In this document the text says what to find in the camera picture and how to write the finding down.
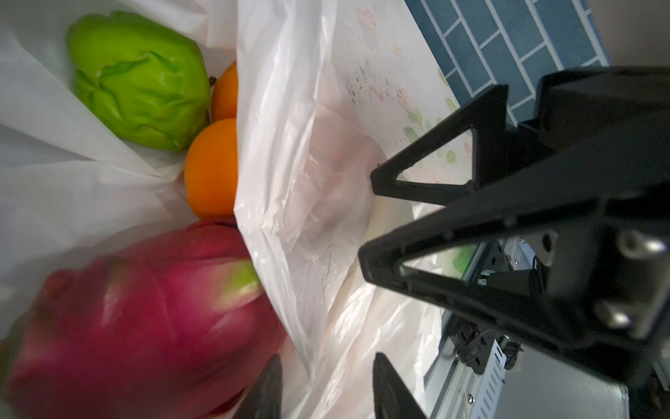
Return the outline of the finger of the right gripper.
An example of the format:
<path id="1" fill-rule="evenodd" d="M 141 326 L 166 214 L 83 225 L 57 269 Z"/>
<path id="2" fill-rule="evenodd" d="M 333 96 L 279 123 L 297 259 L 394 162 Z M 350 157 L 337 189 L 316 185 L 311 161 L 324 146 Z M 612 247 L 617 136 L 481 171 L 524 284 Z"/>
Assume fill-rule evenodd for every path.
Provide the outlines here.
<path id="1" fill-rule="evenodd" d="M 444 307 L 467 321 L 510 335 L 581 367 L 618 363 L 618 335 L 597 319 L 610 276 L 606 206 L 617 194 L 609 179 L 551 186 L 516 177 L 475 191 L 438 211 L 364 244 L 366 281 Z M 554 259 L 516 270 L 500 240 L 553 228 Z M 474 279 L 443 279 L 408 266 L 438 251 L 482 244 Z"/>
<path id="2" fill-rule="evenodd" d="M 506 177 L 509 87 L 486 87 L 371 173 L 375 195 L 449 204 Z"/>

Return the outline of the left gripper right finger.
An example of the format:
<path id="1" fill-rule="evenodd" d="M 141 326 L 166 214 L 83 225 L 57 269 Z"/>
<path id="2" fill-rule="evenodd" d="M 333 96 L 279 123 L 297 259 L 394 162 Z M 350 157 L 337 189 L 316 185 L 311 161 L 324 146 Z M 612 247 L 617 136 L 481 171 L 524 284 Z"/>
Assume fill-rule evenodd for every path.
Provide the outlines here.
<path id="1" fill-rule="evenodd" d="M 376 419 L 426 419 L 415 398 L 385 354 L 373 362 L 373 401 Z"/>

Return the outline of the white plastic bag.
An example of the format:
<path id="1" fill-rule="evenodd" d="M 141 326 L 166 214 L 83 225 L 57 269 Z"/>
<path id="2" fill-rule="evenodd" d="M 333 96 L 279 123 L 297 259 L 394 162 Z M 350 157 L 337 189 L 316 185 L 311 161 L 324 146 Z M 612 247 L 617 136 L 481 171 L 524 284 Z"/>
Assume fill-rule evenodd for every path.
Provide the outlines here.
<path id="1" fill-rule="evenodd" d="M 1 4 L 1 415 L 420 406 L 438 310 L 367 283 L 382 162 L 455 110 L 403 1 Z"/>

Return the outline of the pink dragon fruit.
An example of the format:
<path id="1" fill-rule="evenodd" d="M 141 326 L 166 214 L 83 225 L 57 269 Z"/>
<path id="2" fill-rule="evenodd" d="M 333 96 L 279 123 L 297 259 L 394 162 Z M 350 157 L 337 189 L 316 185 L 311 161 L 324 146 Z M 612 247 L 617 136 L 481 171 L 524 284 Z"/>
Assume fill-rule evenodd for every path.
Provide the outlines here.
<path id="1" fill-rule="evenodd" d="M 231 218 L 52 273 L 1 344 L 17 418 L 209 418 L 286 332 Z"/>

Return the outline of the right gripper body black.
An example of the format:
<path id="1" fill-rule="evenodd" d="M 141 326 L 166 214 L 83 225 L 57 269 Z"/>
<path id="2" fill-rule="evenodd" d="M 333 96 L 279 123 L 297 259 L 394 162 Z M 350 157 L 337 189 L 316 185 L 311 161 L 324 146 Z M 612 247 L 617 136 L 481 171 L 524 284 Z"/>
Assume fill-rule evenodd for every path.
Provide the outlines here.
<path id="1" fill-rule="evenodd" d="M 515 176 L 511 216 L 541 236 L 544 288 L 502 325 L 639 386 L 669 334 L 668 68 L 548 75 L 525 132 L 551 155 Z"/>

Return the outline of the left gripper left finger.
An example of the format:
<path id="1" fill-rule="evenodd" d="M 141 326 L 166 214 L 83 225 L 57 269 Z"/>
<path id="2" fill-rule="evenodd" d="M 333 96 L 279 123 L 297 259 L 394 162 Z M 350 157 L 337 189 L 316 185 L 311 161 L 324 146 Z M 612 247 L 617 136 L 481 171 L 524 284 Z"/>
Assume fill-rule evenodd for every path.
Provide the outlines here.
<path id="1" fill-rule="evenodd" d="M 274 354 L 232 418 L 279 419 L 282 401 L 283 366 L 280 355 Z"/>

